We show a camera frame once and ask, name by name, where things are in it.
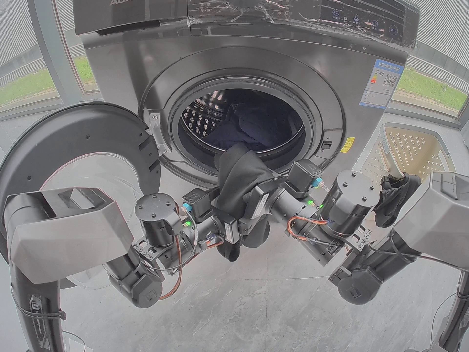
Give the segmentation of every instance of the orange cable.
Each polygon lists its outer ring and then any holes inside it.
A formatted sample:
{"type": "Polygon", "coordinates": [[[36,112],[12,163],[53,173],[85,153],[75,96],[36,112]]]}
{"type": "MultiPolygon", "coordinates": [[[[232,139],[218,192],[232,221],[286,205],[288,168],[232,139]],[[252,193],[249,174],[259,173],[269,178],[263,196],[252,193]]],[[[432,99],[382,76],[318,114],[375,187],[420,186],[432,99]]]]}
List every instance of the orange cable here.
{"type": "Polygon", "coordinates": [[[292,230],[291,222],[292,222],[293,220],[295,220],[295,219],[304,220],[304,221],[307,221],[307,222],[312,223],[312,224],[327,224],[326,221],[308,219],[308,218],[305,218],[305,217],[303,217],[303,216],[298,216],[298,215],[292,216],[292,217],[288,220],[288,223],[287,223],[287,231],[288,231],[288,233],[290,233],[290,235],[292,235],[293,237],[298,238],[298,239],[303,240],[303,241],[309,241],[309,239],[306,238],[306,237],[304,237],[304,236],[296,235],[295,232],[293,232],[293,230],[292,230]]]}
{"type": "MultiPolygon", "coordinates": [[[[177,246],[177,255],[179,258],[179,264],[182,263],[182,255],[181,255],[181,247],[179,246],[179,236],[176,235],[176,246],[177,246]]],[[[178,290],[179,285],[181,284],[181,279],[182,279],[182,267],[179,267],[179,276],[176,281],[176,284],[174,285],[173,289],[170,290],[166,295],[163,295],[160,297],[160,300],[165,300],[170,296],[173,296],[173,294],[178,290]]]]}

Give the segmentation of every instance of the blue connector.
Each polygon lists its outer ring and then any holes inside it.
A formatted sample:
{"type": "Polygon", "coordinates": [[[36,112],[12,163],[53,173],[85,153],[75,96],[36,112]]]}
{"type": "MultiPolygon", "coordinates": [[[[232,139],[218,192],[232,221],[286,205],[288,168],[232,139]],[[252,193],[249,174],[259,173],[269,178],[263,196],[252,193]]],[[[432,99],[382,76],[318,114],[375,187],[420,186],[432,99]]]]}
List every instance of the blue connector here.
{"type": "Polygon", "coordinates": [[[314,179],[314,181],[311,183],[311,186],[315,189],[318,189],[321,186],[321,183],[324,183],[323,179],[320,177],[314,179]]]}
{"type": "Polygon", "coordinates": [[[182,207],[187,210],[187,212],[192,211],[192,206],[189,205],[188,203],[183,203],[182,207]]]}

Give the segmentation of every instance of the aux logo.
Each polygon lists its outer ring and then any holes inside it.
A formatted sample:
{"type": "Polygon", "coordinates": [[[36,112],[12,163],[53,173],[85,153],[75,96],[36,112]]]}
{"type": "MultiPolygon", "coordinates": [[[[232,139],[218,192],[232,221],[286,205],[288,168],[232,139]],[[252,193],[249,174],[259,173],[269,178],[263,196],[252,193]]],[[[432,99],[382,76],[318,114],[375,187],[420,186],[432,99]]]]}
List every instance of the aux logo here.
{"type": "Polygon", "coordinates": [[[127,2],[127,1],[133,1],[133,0],[112,0],[109,5],[121,4],[121,3],[125,3],[125,2],[127,2]]]}

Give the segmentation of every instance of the gray tile floor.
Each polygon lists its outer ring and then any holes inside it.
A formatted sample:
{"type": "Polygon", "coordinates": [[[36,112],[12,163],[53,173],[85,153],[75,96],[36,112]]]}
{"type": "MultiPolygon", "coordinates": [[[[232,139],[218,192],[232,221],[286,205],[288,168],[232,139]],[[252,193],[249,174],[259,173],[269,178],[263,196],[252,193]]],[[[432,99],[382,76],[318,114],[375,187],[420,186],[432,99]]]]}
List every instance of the gray tile floor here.
{"type": "MultiPolygon", "coordinates": [[[[456,168],[467,173],[460,136],[443,130],[456,168]]],[[[168,173],[162,178],[161,191],[176,198],[191,189],[168,173]]],[[[77,333],[95,352],[403,352],[429,347],[433,315],[454,292],[456,270],[417,261],[386,282],[372,302],[354,306],[327,281],[341,258],[322,268],[283,230],[273,224],[266,243],[242,249],[234,263],[214,249],[204,252],[184,270],[179,291],[149,309],[133,307],[111,286],[63,290],[63,329],[77,333]]],[[[0,262],[0,268],[2,351],[24,352],[7,267],[0,262]]],[[[166,280],[165,290],[173,283],[174,278],[166,280]]],[[[436,328],[450,306],[448,301],[438,313],[436,328]]]]}

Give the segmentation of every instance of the plastic wrap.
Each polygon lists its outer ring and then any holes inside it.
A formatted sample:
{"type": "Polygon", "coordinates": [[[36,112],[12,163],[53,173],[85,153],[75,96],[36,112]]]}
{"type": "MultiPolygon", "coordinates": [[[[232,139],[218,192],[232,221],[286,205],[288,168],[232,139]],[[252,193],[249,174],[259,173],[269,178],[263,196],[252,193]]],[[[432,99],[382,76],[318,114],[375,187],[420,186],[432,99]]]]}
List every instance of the plastic wrap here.
{"type": "Polygon", "coordinates": [[[283,24],[369,38],[412,50],[418,8],[402,0],[262,0],[239,8],[227,0],[188,0],[188,26],[210,22],[283,24]]]}

